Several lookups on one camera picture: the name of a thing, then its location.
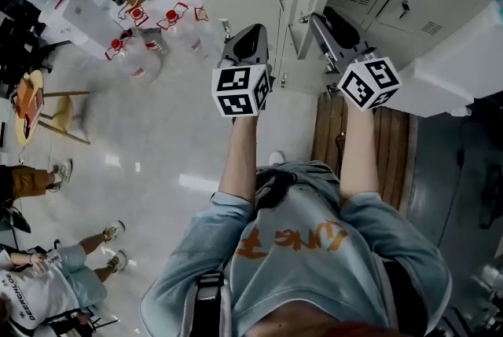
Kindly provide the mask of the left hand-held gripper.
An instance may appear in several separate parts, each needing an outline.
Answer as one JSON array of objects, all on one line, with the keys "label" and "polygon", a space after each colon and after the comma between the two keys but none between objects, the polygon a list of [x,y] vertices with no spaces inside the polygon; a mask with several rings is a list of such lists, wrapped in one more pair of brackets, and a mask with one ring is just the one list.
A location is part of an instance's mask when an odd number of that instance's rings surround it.
[{"label": "left hand-held gripper", "polygon": [[266,27],[253,24],[232,37],[229,20],[219,18],[224,48],[211,74],[211,95],[222,117],[257,116],[265,108],[274,77]]}]

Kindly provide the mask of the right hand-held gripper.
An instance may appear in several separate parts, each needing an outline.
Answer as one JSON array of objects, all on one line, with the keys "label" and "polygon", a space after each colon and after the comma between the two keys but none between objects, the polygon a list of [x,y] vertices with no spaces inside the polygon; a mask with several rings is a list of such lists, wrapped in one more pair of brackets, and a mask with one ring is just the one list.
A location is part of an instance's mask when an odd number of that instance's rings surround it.
[{"label": "right hand-held gripper", "polygon": [[327,6],[322,13],[303,13],[298,22],[309,22],[314,40],[328,61],[329,83],[361,111],[386,103],[402,86],[389,57],[353,20]]}]

